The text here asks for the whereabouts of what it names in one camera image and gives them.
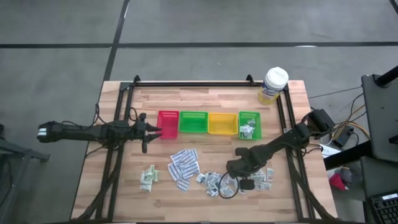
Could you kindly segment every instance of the keyboard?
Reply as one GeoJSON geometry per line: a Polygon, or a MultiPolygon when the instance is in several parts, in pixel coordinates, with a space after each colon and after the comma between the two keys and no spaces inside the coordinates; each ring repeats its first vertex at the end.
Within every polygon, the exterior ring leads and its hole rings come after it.
{"type": "Polygon", "coordinates": [[[368,202],[377,223],[398,223],[398,191],[370,197],[368,202]]]}

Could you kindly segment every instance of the green basket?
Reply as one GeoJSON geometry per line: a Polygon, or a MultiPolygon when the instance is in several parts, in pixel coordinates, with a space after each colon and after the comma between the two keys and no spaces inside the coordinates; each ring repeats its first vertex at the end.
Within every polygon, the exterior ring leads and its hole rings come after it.
{"type": "Polygon", "coordinates": [[[260,140],[261,136],[261,117],[259,112],[252,111],[240,111],[239,112],[239,138],[245,140],[260,140]],[[254,119],[256,124],[254,125],[255,129],[251,139],[244,138],[241,134],[240,126],[244,126],[248,123],[249,120],[254,119]]]}
{"type": "Polygon", "coordinates": [[[181,111],[178,130],[183,133],[207,133],[208,113],[199,111],[181,111]]]}

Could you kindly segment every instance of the yellow basket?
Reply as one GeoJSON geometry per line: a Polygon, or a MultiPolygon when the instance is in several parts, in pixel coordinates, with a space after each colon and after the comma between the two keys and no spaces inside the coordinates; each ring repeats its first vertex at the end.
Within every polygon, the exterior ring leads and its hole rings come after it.
{"type": "Polygon", "coordinates": [[[209,134],[237,134],[238,115],[209,113],[209,134]]]}

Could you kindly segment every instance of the white label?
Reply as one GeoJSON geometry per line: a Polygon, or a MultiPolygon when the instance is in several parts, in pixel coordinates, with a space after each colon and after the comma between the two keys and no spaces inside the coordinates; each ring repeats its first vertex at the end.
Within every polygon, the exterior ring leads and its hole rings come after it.
{"type": "Polygon", "coordinates": [[[398,194],[386,195],[386,196],[383,196],[382,198],[383,198],[383,200],[387,200],[387,199],[392,199],[392,198],[396,198],[396,197],[398,197],[398,194]]]}

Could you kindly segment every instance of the red object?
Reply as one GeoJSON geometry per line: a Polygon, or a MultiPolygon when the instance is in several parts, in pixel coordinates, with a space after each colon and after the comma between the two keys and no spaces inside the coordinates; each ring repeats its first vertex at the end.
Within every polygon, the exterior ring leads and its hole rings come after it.
{"type": "Polygon", "coordinates": [[[330,185],[335,186],[340,190],[346,190],[343,181],[341,180],[340,174],[334,174],[332,177],[330,177],[329,183],[330,185]]]}
{"type": "Polygon", "coordinates": [[[179,111],[159,111],[157,116],[157,127],[163,130],[157,131],[163,135],[161,139],[176,139],[178,135],[178,119],[180,117],[179,111]]]}

